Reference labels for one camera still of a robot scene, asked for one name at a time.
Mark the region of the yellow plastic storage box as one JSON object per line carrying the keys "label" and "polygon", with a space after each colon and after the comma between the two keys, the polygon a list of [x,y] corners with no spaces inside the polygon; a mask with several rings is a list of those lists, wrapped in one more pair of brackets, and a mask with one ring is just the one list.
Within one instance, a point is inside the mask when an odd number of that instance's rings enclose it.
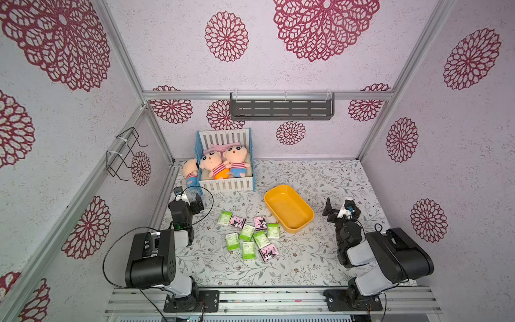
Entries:
{"label": "yellow plastic storage box", "polygon": [[315,218],[311,206],[289,185],[279,185],[267,191],[264,202],[288,233],[298,233]]}

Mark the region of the green tissue pack bottom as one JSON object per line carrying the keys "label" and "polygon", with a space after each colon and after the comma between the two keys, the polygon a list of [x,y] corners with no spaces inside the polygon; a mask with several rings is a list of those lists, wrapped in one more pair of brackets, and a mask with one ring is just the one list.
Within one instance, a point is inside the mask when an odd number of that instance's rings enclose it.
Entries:
{"label": "green tissue pack bottom", "polygon": [[256,244],[254,242],[243,242],[241,250],[244,261],[256,259]]}

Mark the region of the pink kuromi tissue pack bottom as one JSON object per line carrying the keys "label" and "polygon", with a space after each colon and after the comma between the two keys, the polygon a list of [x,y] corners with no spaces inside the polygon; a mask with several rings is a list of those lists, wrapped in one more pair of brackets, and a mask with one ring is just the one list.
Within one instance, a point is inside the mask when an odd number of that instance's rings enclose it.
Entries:
{"label": "pink kuromi tissue pack bottom", "polygon": [[278,249],[274,244],[267,245],[259,249],[259,251],[264,262],[268,262],[279,255]]}

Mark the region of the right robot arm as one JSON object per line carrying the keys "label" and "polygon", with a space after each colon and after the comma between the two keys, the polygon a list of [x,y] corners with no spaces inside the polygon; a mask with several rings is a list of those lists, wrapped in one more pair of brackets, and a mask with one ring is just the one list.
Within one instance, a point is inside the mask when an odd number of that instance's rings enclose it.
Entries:
{"label": "right robot arm", "polygon": [[331,312],[386,311],[386,300],[380,295],[409,280],[429,276],[434,264],[424,251],[403,229],[382,230],[377,224],[372,232],[364,232],[359,222],[361,210],[353,199],[345,200],[340,209],[334,209],[326,199],[323,216],[335,225],[337,258],[345,268],[358,268],[375,262],[376,266],[348,281],[344,290],[323,292]]}

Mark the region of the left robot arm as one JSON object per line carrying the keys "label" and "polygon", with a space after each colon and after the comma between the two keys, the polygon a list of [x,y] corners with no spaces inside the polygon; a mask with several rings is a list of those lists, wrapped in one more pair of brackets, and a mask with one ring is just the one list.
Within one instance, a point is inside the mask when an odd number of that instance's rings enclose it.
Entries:
{"label": "left robot arm", "polygon": [[164,313],[216,313],[219,291],[202,291],[196,280],[178,270],[177,252],[193,245],[193,217],[205,210],[199,186],[188,193],[174,189],[168,209],[172,223],[168,229],[137,233],[133,237],[126,266],[127,288],[154,289],[166,295]]}

